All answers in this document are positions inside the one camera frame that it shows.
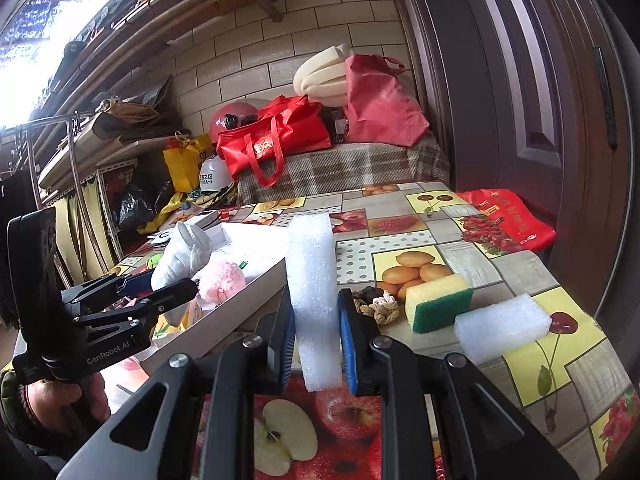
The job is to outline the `left hand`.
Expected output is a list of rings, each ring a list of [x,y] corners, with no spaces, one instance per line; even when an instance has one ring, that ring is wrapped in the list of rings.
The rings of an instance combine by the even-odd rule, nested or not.
[[[62,382],[34,382],[26,387],[26,398],[32,414],[47,430],[66,436],[84,431],[73,405],[87,400],[91,419],[102,424],[111,416],[100,373],[84,379],[80,385]]]

